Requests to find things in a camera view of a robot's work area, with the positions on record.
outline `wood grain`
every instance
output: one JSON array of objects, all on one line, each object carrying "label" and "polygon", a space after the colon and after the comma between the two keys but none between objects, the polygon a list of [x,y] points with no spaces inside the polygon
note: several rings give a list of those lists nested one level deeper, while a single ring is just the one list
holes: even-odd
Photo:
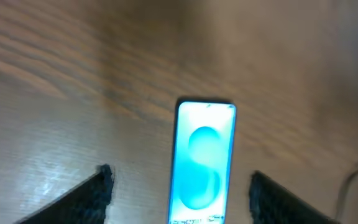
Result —
[{"label": "wood grain", "polygon": [[254,169],[332,215],[358,163],[358,1],[0,0],[0,223],[102,162],[109,222],[163,223],[182,95],[238,107],[227,223],[250,223]]}]

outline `blue phone screen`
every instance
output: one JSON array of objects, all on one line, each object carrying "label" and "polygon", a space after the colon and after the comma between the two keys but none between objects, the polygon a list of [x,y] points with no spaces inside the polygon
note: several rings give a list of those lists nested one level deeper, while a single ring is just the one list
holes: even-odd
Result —
[{"label": "blue phone screen", "polygon": [[236,107],[186,101],[177,113],[168,223],[224,223]]}]

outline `phone screen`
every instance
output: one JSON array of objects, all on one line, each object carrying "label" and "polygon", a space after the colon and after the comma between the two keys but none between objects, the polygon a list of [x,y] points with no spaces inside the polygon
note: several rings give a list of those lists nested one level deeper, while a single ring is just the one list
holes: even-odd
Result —
[{"label": "phone screen", "polygon": [[224,223],[235,118],[229,103],[179,105],[169,224]]}]

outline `cable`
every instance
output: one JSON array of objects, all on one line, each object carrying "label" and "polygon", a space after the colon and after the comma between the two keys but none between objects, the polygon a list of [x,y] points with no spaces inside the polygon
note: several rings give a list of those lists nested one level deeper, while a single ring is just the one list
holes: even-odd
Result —
[{"label": "cable", "polygon": [[358,168],[356,168],[355,171],[351,172],[351,174],[347,176],[347,178],[344,180],[344,182],[341,185],[341,189],[339,190],[338,200],[336,204],[335,219],[337,221],[341,221],[342,219],[344,207],[346,204],[347,193],[349,191],[351,183],[357,176],[358,176]]}]

